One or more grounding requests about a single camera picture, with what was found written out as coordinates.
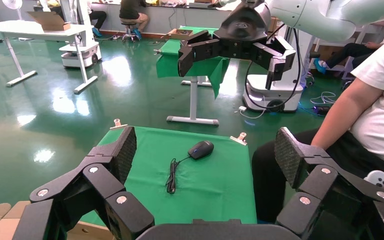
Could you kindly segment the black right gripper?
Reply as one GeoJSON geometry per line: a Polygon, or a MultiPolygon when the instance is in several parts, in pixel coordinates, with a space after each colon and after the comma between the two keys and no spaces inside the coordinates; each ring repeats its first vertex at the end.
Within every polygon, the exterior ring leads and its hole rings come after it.
{"type": "Polygon", "coordinates": [[[210,34],[202,30],[180,41],[177,72],[185,77],[195,62],[215,57],[250,60],[267,70],[265,88],[292,68],[296,50],[281,36],[267,41],[271,13],[265,2],[242,2],[210,34]]]}

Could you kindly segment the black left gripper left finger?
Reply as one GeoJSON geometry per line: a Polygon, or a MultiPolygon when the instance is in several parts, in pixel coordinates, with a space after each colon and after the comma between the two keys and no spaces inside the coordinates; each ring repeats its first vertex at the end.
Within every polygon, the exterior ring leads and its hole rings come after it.
{"type": "Polygon", "coordinates": [[[65,240],[94,211],[115,239],[137,239],[155,219],[125,185],[136,150],[135,128],[127,126],[116,141],[94,147],[76,168],[32,191],[13,238],[65,240]]]}

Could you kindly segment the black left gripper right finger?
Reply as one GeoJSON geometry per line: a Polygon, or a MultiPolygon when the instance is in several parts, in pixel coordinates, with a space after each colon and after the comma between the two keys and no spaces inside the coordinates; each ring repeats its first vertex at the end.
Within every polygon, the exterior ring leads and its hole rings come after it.
{"type": "Polygon", "coordinates": [[[302,240],[384,240],[384,172],[360,178],[282,127],[275,159],[295,194],[276,223],[302,240]]]}

